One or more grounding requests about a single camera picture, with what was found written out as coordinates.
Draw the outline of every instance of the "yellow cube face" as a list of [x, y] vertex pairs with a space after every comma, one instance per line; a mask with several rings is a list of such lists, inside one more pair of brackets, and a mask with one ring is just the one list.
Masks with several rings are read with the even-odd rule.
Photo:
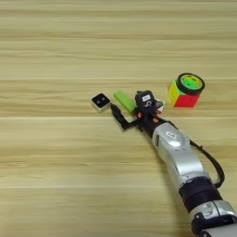
[[168, 94], [169, 94], [171, 104], [173, 104], [175, 106], [175, 103], [177, 102], [177, 100], [180, 96], [179, 89], [178, 89], [175, 81], [173, 81], [172, 84], [170, 85], [170, 87], [168, 89]]

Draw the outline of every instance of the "green block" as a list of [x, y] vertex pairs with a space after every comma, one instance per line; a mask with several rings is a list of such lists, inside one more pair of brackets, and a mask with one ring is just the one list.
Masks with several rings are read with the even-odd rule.
[[131, 113], [134, 111], [135, 103], [122, 91], [114, 93], [114, 97]]

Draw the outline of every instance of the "red cube face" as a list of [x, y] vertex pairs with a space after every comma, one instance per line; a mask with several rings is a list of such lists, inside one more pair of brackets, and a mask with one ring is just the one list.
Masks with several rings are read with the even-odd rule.
[[181, 94], [175, 107], [194, 107], [200, 95]]

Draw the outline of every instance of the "green sticker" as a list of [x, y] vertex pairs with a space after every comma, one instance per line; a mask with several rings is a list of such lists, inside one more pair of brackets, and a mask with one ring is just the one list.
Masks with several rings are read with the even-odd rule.
[[181, 77], [181, 83], [188, 89], [196, 90], [200, 89], [203, 85], [202, 81], [191, 74], [185, 74]]

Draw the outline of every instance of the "robotic arm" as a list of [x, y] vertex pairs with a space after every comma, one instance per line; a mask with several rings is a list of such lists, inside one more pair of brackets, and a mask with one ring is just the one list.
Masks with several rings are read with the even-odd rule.
[[[119, 108], [111, 104], [113, 116], [123, 130], [137, 126], [151, 138], [189, 212], [193, 234], [197, 237], [237, 236], [237, 215], [218, 192], [218, 187], [224, 182], [224, 172], [219, 163], [175, 125], [157, 115], [159, 105], [150, 91], [137, 93], [135, 100], [135, 121], [129, 123]], [[213, 163], [218, 171], [218, 183], [214, 184], [210, 179], [191, 145], [201, 150]]]

